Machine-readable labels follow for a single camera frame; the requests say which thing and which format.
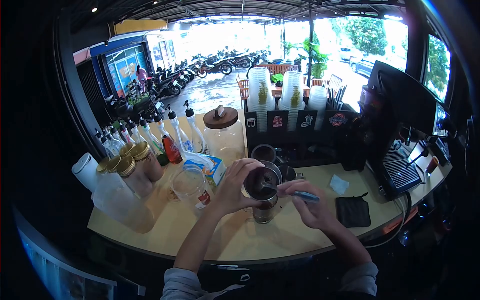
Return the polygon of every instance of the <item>gray sleeve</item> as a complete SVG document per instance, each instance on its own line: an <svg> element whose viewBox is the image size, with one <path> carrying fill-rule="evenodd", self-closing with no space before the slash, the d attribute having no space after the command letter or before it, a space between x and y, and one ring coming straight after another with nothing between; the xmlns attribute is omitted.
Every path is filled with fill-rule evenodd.
<svg viewBox="0 0 480 300"><path fill-rule="evenodd" d="M351 268L343 275L341 280L343 292L360 292L373 296L377 294L377 285L375 284L378 274L377 266L374 263L366 263Z"/></svg>
<svg viewBox="0 0 480 300"><path fill-rule="evenodd" d="M208 292L202 290L194 272L178 268L165 271L165 286L161 300L195 300L206 294Z"/></svg>

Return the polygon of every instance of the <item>counter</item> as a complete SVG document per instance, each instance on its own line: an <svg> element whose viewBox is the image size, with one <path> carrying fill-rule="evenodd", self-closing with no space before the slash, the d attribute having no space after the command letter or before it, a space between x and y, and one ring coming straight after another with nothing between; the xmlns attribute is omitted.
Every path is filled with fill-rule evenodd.
<svg viewBox="0 0 480 300"><path fill-rule="evenodd" d="M243 116L243 110L239 109L239 119L245 126ZM203 114L196 115L196 118L198 128L203 131ZM186 118L180 117L179 122L185 133L190 136L190 127ZM155 123L150 124L150 129L157 137L160 136ZM165 122L165 129L173 133L168 121ZM421 150L417 145L411 157L416 157ZM431 154L428 157L421 157L417 160L417 164L425 169L431 158ZM174 259L183 240L196 222L195 216L186 206L181 202L169 202L165 197L169 176L180 166L181 164L168 164L165 175L156 183L155 191L146 200L156 219L156 224L150 232L135 233L109 218L96 207L90 216L88 228L125 247ZM440 184L451 168L451 165L439 166L425 184L420 184L411 190L412 205L416 205ZM334 215L336 215L335 198L339 197L329 187L334 174L350 182L343 196L360 196L368 192L363 199L369 204L371 225L365 228L350 228L358 237L382 228L398 216L401 217L401 210L395 203L387 202L379 195L378 184L373 173L367 168L363 172L344 171L341 164L334 164L296 168L295 171L303 173L312 184L325 190L328 208ZM286 197L278 199L275 217L267 224L255 223L252 214L245 211L225 216L215 229L205 260L216 264L258 264L300 258L331 249L333 249L332 242L321 231L305 226L291 198Z"/></svg>

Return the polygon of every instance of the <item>ceiling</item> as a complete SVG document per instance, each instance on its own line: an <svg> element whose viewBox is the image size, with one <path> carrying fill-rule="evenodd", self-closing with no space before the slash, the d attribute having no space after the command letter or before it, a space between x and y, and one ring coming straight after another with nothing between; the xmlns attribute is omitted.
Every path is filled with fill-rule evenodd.
<svg viewBox="0 0 480 300"><path fill-rule="evenodd" d="M309 19L309 6L314 18L346 15L383 18L385 14L405 15L405 1L408 0L158 0L154 4L152 0L77 0L71 6L72 32L125 19L198 23L195 18L225 16L225 20L231 21L233 16L249 16L264 17L259 20L263 23L282 18L303 21Z"/></svg>

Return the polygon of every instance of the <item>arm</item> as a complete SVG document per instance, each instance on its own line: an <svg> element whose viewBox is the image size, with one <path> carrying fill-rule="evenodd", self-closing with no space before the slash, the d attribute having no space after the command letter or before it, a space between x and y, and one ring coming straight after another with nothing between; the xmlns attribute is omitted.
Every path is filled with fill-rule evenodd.
<svg viewBox="0 0 480 300"><path fill-rule="evenodd" d="M248 173L258 167L264 165L252 158L239 159L228 167L215 197L183 241L173 268L165 272L162 299L197 299L207 293L201 289L197 272L208 244L223 216L260 204L241 193L241 186Z"/></svg>
<svg viewBox="0 0 480 300"><path fill-rule="evenodd" d="M320 229L352 265L371 262L370 254L350 230L346 229L328 210L325 192L305 180L294 180L278 186L279 196L295 191L317 195L320 202L306 204L299 197L293 197L293 204L300 217L310 228Z"/></svg>
<svg viewBox="0 0 480 300"><path fill-rule="evenodd" d="M345 257L352 268L341 280L341 292L359 292L375 296L375 284L378 269L372 262L370 254L357 237L346 229L326 205L325 192L305 180L294 180L278 186L278 195L292 194L295 191L309 192L320 198L319 203L305 203L293 197L293 204L300 217L310 228L320 229L335 245L338 252Z"/></svg>

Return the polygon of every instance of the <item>ceiling light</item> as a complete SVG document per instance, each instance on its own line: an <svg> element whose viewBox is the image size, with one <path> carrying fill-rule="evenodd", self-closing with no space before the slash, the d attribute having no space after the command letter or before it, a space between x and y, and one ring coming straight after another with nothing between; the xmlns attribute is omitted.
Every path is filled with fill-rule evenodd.
<svg viewBox="0 0 480 300"><path fill-rule="evenodd" d="M392 15L389 15L389 14L385 14L385 15L384 15L384 18L385 18L385 19L394 20L394 21L401 21L401 20L403 20L402 17L392 16Z"/></svg>

